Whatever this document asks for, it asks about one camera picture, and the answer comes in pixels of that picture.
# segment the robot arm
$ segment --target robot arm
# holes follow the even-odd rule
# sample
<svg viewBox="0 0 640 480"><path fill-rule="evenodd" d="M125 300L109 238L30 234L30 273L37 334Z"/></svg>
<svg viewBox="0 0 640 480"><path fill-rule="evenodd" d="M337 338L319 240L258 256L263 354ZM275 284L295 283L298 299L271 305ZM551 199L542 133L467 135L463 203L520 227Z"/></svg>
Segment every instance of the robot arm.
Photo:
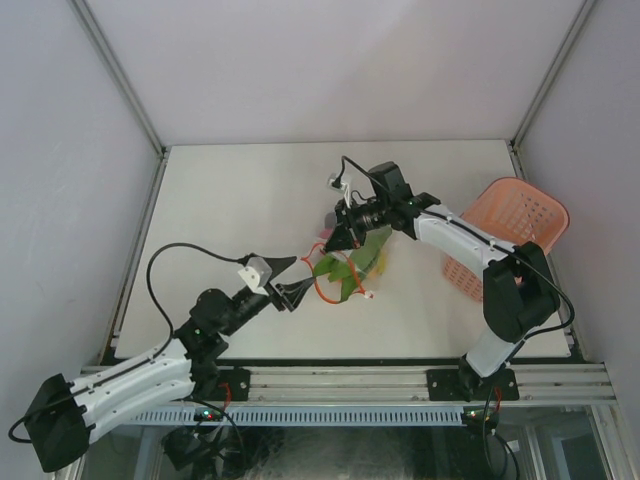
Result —
<svg viewBox="0 0 640 480"><path fill-rule="evenodd" d="M556 291L540 278L551 278L544 252L533 242L516 246L494 238L454 215L437 198L427 193L414 195L393 162L365 172L346 157L343 165L345 160L370 179L375 196L364 204L338 202L336 226L325 250L358 248L367 231L390 225L439 248L482 278L488 328L463 356L459 370L462 388L470 396L482 379L515 355L531 329L560 307ZM332 176L329 186L348 190L341 175Z"/></svg>
<svg viewBox="0 0 640 480"><path fill-rule="evenodd" d="M218 385L214 362L228 347L221 335L232 335L269 305L295 310L313 284L313 278L271 284L295 260L250 255L239 272L247 286L231 298L217 289L203 292L167 342L72 382L62 374L46 380L23 417L43 470L69 465L113 428L156 405L209 395Z"/></svg>

